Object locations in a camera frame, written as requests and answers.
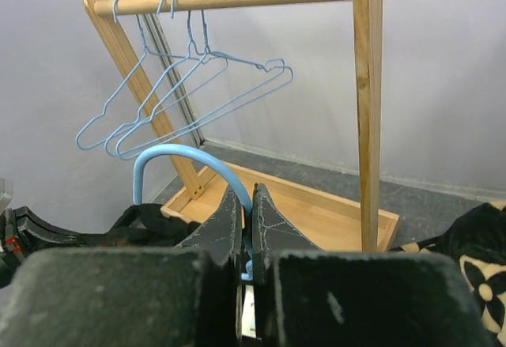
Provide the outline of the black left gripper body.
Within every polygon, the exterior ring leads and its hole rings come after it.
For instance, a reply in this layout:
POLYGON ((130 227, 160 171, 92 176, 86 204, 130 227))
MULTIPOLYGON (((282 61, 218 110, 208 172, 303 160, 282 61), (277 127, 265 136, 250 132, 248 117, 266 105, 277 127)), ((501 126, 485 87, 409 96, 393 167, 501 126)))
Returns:
POLYGON ((15 212, 9 207, 13 199, 13 183, 1 179, 1 287, 5 288, 24 261, 17 234, 15 212))

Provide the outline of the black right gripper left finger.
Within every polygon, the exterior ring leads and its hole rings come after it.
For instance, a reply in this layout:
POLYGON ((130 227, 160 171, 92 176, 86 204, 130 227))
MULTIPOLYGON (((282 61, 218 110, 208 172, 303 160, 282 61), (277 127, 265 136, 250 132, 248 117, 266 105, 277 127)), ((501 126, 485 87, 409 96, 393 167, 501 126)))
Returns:
POLYGON ((243 210, 227 189, 174 247, 30 244, 1 307, 4 346, 238 346, 243 210))

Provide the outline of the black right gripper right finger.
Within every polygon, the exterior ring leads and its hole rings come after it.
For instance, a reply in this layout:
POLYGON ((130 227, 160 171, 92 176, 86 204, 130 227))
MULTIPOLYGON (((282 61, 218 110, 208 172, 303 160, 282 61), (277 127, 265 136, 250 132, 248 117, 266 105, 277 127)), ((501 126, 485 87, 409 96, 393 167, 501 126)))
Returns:
POLYGON ((256 330, 265 346, 494 346, 456 262, 330 252, 253 194, 256 330))

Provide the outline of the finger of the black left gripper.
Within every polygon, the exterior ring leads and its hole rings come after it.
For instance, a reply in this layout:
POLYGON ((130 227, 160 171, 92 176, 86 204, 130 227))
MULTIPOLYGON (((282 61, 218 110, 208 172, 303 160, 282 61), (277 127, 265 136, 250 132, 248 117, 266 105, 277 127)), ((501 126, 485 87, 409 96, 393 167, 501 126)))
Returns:
POLYGON ((86 244, 81 235, 47 223, 34 214, 27 206, 7 209, 9 222, 15 235, 30 244, 86 244))

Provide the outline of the wooden clothes rack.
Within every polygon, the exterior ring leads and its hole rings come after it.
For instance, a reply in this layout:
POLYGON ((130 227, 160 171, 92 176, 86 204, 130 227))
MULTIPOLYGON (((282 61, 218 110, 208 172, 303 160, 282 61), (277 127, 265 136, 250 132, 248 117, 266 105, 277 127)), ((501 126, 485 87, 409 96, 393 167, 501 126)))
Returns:
MULTIPOLYGON (((283 58, 294 78, 285 87, 241 107, 174 142, 154 145, 123 160, 115 141, 83 152, 101 153, 132 171, 141 155, 159 157, 181 182, 160 211, 204 223, 215 213, 226 187, 251 219, 253 193, 262 184, 278 211, 316 247, 327 251, 386 251, 397 232, 397 214, 380 207, 380 124, 383 68, 383 0, 107 0, 96 5, 122 25, 154 87, 169 66, 169 55, 186 50, 189 10, 205 11, 212 45, 232 55, 266 61, 283 58), (335 128, 355 148, 359 194, 349 199, 328 190, 276 176, 262 158, 296 154, 334 155, 335 128)), ((91 145, 138 114, 125 86, 107 114, 81 137, 91 145)), ((138 144, 194 119, 196 107, 183 101, 149 121, 131 137, 138 144)))

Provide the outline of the black shirt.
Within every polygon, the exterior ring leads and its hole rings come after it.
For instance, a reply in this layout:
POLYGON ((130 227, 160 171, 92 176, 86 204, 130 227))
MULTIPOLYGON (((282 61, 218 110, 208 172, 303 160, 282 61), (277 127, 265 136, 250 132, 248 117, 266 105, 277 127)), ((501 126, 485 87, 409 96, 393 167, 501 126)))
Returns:
POLYGON ((77 239, 88 247, 174 247, 201 224, 182 217, 166 217, 155 203, 130 206, 103 234, 80 234, 77 239))

